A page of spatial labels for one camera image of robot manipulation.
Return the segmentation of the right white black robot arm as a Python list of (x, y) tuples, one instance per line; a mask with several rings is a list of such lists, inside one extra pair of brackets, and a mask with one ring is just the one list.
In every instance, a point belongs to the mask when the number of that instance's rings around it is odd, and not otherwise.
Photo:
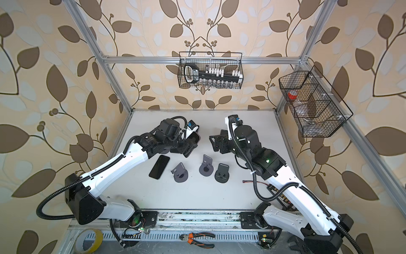
[(354, 224), (324, 204), (295, 175), (275, 151), (262, 147), (258, 134), (238, 115), (225, 117), (227, 126), (209, 140), (215, 152), (232, 153), (245, 162), (253, 178), (254, 193), (261, 205), (259, 227), (276, 226), (301, 239), (314, 254), (335, 254), (346, 238), (357, 253), (363, 251), (349, 231)]

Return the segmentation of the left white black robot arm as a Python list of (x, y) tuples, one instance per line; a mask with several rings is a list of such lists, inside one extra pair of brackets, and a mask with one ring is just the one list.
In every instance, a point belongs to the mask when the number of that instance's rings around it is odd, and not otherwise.
[[(121, 153), (96, 169), (81, 176), (69, 175), (63, 188), (50, 194), (38, 205), (37, 216), (54, 221), (76, 219), (80, 225), (95, 220), (109, 220), (110, 223), (118, 220), (132, 224), (134, 220), (142, 219), (142, 211), (133, 200), (115, 200), (103, 196), (103, 192), (131, 169), (157, 154), (171, 152), (189, 157), (200, 141), (199, 126), (192, 120), (181, 126), (179, 119), (185, 120), (185, 117), (164, 119), (152, 131), (131, 137)], [(60, 194), (64, 195), (71, 214), (45, 214), (45, 205)]]

